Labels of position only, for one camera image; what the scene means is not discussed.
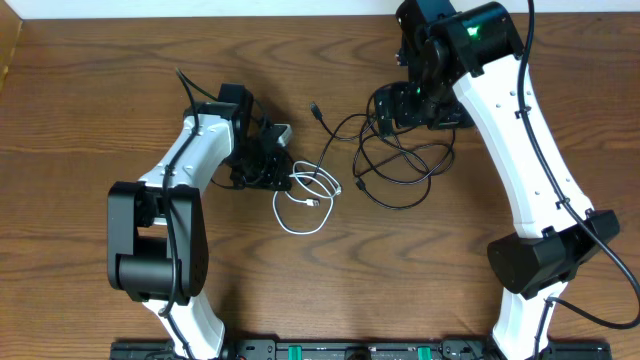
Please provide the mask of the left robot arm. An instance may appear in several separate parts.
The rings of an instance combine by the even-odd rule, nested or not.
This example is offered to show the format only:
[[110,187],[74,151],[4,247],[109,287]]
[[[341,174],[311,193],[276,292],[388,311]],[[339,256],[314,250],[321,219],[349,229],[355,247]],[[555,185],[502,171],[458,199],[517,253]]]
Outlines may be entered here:
[[202,197],[215,172],[231,170],[232,189],[291,187],[285,153],[293,131],[255,118],[253,94],[224,84],[191,100],[183,128],[163,158],[135,182],[115,182],[107,197],[107,274],[112,288],[152,311],[166,341],[116,341],[113,359],[229,359],[225,325],[204,291],[209,250]]

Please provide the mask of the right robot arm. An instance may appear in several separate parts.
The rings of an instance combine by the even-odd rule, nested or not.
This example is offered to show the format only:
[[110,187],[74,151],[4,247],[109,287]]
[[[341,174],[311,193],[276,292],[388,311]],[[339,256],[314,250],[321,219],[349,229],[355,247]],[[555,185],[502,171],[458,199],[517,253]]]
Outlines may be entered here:
[[396,59],[408,78],[376,91],[379,135],[476,127],[511,207],[514,232],[487,248],[503,294],[485,357],[609,358],[605,343],[547,336],[559,295],[619,223],[593,207],[565,165],[508,11],[494,1],[464,12],[448,1],[405,1],[395,16],[402,30]]

